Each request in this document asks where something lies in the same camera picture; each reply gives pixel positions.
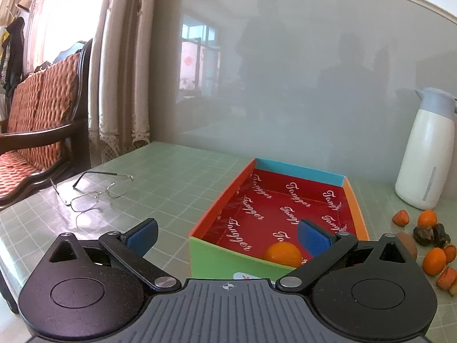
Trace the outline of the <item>dark wrinkled fruit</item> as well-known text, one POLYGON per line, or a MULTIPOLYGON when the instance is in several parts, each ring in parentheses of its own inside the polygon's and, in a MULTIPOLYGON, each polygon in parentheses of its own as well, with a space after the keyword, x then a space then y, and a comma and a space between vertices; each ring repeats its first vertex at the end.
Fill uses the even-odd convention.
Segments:
POLYGON ((437 223, 432 227, 433 230, 433 244, 434 247, 444 249, 451 243, 449 234, 445 231, 445 227, 441 223, 437 223))
POLYGON ((413 230, 414 240, 421 246, 430 246, 434 241, 432 226, 417 226, 413 230))

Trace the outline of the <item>orange tangerine in box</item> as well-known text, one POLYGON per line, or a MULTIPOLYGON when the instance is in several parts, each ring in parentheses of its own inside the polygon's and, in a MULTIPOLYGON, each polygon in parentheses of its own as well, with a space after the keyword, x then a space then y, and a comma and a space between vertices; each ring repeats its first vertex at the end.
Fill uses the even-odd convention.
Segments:
POLYGON ((274 262, 283 266, 297 268, 302 264, 300 250, 290 242, 277 242, 269 246, 263 258, 268 262, 274 262))

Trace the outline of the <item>colourful cardboard box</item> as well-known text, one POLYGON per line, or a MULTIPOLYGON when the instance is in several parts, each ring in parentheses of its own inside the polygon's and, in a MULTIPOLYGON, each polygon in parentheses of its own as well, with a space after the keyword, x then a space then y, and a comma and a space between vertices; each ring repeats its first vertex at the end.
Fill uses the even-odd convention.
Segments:
POLYGON ((295 266, 308 262, 320 239, 298 241, 297 227, 308 219, 330 233, 347 231, 369 240, 348 178, 319 169, 254 159, 237 173, 190 234, 191 275, 202 279, 270 278, 290 272, 270 262, 271 246, 292 244, 295 266))

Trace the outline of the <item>brown egg-shaped fruit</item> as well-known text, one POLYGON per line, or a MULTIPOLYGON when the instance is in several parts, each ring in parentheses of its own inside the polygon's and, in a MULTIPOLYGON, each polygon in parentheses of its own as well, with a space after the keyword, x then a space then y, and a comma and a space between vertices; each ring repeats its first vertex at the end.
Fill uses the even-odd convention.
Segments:
POLYGON ((418 257, 418 248, 414 238, 405 232, 396 233, 396 237, 399 238, 411 257, 416 260, 418 257))

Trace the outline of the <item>orange tangerine near jug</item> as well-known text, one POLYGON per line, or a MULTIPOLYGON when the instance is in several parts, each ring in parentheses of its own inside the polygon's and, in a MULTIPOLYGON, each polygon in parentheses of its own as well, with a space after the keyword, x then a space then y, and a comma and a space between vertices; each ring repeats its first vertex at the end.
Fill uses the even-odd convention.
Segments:
POLYGON ((421 212, 418 216, 418 227, 433 227, 438 223, 438 216, 433 210, 421 212))

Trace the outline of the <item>orange tangerine front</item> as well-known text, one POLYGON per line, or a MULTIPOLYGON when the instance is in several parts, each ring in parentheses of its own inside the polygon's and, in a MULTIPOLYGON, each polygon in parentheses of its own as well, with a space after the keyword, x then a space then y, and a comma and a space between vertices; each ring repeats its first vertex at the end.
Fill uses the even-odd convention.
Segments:
POLYGON ((431 249, 422 262, 422 269, 429 276, 437 276, 447 264, 446 254, 443 249, 431 249))

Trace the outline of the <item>white grey thermos jug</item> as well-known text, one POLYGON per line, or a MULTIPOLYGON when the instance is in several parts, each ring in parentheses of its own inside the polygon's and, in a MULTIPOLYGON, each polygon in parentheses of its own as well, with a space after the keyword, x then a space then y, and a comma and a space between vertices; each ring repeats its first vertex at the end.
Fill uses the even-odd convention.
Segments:
POLYGON ((421 104, 396 178, 397 196, 411 206, 434 208, 451 166, 456 133, 456 97, 434 87, 416 91, 421 104))

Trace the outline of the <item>small orange fruit piece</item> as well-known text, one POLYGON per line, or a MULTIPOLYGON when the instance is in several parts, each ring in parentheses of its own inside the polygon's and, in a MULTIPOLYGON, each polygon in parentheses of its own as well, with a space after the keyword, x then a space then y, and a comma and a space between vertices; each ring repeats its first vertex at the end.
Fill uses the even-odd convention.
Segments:
POLYGON ((446 255, 446 262, 451 263, 456 259, 457 256, 457 249, 456 246, 453 246, 453 244, 448 244, 445 246, 443 249, 445 255, 446 255))

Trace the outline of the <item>cut orange fruit piece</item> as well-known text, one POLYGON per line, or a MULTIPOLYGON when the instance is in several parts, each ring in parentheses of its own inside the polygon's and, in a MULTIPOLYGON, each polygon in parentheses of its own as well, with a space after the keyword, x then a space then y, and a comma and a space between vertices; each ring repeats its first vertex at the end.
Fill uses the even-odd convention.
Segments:
POLYGON ((451 266, 446 266, 443 269, 439 278, 436 280, 436 284, 442 290, 449 290, 451 286, 455 283, 456 278, 456 270, 451 266))

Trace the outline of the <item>tan nut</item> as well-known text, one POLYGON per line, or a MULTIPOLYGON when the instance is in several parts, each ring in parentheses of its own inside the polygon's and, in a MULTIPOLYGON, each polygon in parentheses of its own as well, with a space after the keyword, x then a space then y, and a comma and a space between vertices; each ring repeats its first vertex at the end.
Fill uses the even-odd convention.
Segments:
POLYGON ((457 280, 451 285, 451 287, 448 289, 448 292, 452 296, 456 296, 457 295, 457 280))

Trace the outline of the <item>wooden cushioned bench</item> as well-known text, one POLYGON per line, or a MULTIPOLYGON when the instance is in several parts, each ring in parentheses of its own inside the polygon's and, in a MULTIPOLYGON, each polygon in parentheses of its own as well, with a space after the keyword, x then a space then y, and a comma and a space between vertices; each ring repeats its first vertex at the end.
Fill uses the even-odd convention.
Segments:
POLYGON ((89 169, 91 46, 75 44, 15 89, 1 122, 1 209, 89 169))

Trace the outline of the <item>beige lace curtain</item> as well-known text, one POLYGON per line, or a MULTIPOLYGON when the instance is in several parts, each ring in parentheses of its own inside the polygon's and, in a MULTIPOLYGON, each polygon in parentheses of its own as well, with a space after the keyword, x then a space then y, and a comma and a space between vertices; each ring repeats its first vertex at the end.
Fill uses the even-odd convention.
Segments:
POLYGON ((149 144, 149 55, 155 0, 102 0, 88 74, 91 164, 149 144))

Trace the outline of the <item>hanging dark clothes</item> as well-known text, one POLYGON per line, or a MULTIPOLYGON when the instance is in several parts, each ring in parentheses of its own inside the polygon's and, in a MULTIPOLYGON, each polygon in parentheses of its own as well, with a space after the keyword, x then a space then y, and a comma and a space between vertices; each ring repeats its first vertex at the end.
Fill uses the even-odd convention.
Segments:
POLYGON ((23 17, 15 19, 6 27, 9 36, 1 45, 1 84, 10 99, 23 76, 24 26, 23 17))

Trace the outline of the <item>straw hat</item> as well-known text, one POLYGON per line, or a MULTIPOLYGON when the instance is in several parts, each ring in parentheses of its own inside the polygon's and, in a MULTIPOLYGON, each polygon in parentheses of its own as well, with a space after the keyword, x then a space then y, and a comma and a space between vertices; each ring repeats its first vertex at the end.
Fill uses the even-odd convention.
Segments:
POLYGON ((33 0, 20 0, 15 5, 18 9, 29 13, 30 9, 32 7, 32 4, 33 4, 33 0))

